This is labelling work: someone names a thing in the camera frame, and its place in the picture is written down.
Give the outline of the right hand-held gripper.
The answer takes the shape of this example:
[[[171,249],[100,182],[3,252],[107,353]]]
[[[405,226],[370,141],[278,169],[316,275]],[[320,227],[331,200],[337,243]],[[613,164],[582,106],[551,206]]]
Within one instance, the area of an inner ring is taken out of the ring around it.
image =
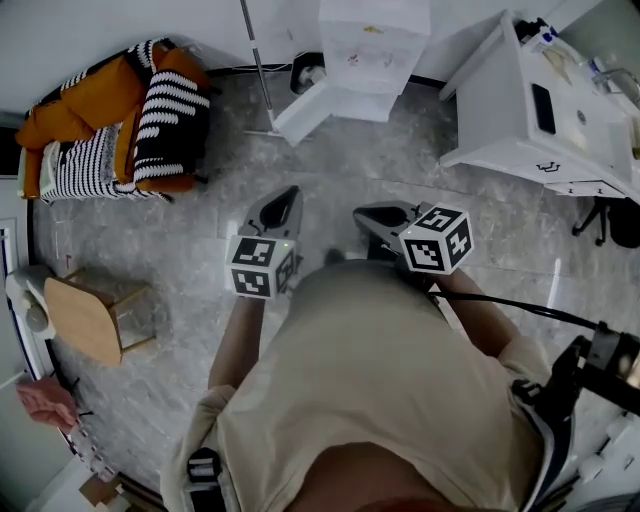
[[[370,203],[353,215],[366,235],[394,241],[401,232],[400,245],[413,272],[451,274],[474,250],[469,213],[453,206],[431,206],[407,228],[408,220],[416,218],[416,206],[405,201]]]

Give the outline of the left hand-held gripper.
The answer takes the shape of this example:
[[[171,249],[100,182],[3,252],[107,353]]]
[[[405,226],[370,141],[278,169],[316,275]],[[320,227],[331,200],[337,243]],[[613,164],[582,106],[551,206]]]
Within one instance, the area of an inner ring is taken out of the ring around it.
[[[303,213],[298,186],[283,187],[259,199],[245,224],[230,239],[225,269],[237,296],[273,299],[296,273],[296,239]]]

